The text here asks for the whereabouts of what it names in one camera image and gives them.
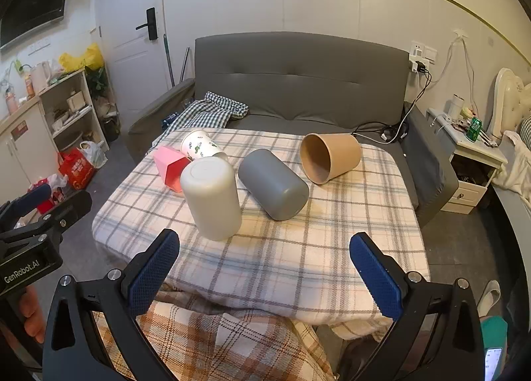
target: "white blanket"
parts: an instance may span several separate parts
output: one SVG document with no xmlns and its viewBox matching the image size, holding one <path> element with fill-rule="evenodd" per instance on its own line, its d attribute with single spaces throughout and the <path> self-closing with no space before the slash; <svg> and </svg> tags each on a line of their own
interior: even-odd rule
<svg viewBox="0 0 531 381">
<path fill-rule="evenodd" d="M 520 194 L 520 197 L 531 209 L 531 151 L 527 148 L 520 136 L 512 131 L 503 133 L 503 143 L 514 146 L 514 158 L 508 157 L 492 183 Z"/>
</svg>

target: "human hand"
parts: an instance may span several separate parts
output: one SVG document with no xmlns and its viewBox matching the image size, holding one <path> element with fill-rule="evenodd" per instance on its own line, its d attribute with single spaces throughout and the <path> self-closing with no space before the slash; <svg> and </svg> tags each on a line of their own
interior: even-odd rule
<svg viewBox="0 0 531 381">
<path fill-rule="evenodd" d="M 32 285 L 26 287 L 26 293 L 20 297 L 19 311 L 26 317 L 24 323 L 24 329 L 26 333 L 38 343 L 44 343 L 44 330 L 46 329 L 46 323 L 44 316 L 42 316 L 42 310 L 39 306 L 39 300 L 37 298 L 37 291 Z"/>
</svg>

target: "phone screen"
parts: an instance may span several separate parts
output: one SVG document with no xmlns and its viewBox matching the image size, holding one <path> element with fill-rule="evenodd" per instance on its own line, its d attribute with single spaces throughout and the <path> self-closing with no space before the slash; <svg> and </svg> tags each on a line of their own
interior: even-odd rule
<svg viewBox="0 0 531 381">
<path fill-rule="evenodd" d="M 501 348 L 489 348 L 485 353 L 485 381 L 492 381 L 501 357 Z"/>
</svg>

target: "table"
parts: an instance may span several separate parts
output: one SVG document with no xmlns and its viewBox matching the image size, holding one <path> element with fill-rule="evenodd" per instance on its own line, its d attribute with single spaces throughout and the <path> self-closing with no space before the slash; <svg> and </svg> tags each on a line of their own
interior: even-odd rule
<svg viewBox="0 0 531 381">
<path fill-rule="evenodd" d="M 191 129 L 163 142 L 179 148 Z M 227 241 L 198 235 L 181 193 L 164 186 L 152 154 L 121 183 L 92 224 L 100 248 L 123 261 L 145 250 L 164 228 L 177 232 L 181 251 L 166 282 L 230 308 L 262 309 L 311 325 L 328 324 L 344 339 L 384 331 L 378 311 L 348 253 L 351 236 L 365 231 L 404 271 L 429 279 L 415 211 L 392 157 L 362 145 L 354 170 L 317 186 L 303 172 L 302 137 L 269 132 L 207 129 L 237 170 L 255 149 L 269 149 L 310 188 L 294 218 L 269 218 L 237 179 L 243 222 Z"/>
<path fill-rule="evenodd" d="M 496 171 L 507 159 L 499 148 L 485 145 L 480 137 L 473 142 L 456 130 L 446 120 L 447 115 L 435 109 L 428 109 L 427 119 L 433 123 L 433 130 L 447 152 L 452 167 L 459 175 L 465 171 L 475 183 L 459 179 L 459 188 L 442 208 L 445 211 L 469 214 L 478 205 L 487 191 Z"/>
</svg>

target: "gray tile floor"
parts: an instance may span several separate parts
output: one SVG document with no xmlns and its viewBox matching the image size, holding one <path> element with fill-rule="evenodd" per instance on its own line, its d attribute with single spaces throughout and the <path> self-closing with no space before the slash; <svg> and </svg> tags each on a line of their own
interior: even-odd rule
<svg viewBox="0 0 531 381">
<path fill-rule="evenodd" d="M 49 311 L 51 298 L 59 278 L 72 274 L 78 280 L 96 279 L 105 275 L 112 266 L 107 264 L 97 251 L 92 239 L 91 224 L 107 198 L 134 168 L 123 141 L 119 138 L 107 152 L 108 163 L 99 170 L 87 190 L 92 195 L 92 210 L 78 221 L 64 235 L 60 247 L 63 266 L 36 282 L 39 299 L 45 314 Z M 508 254 L 502 237 L 510 233 L 504 229 L 500 206 L 474 209 L 469 215 L 439 212 L 422 230 L 427 259 L 434 282 L 453 283 L 458 277 L 465 277 L 471 283 L 476 300 L 481 296 L 485 284 L 497 279 L 502 287 L 502 300 L 495 306 L 492 315 L 509 317 L 506 306 L 517 274 L 514 260 L 517 255 Z M 323 340 L 328 337 L 323 332 Z M 337 361 L 337 343 L 330 348 Z"/>
</svg>

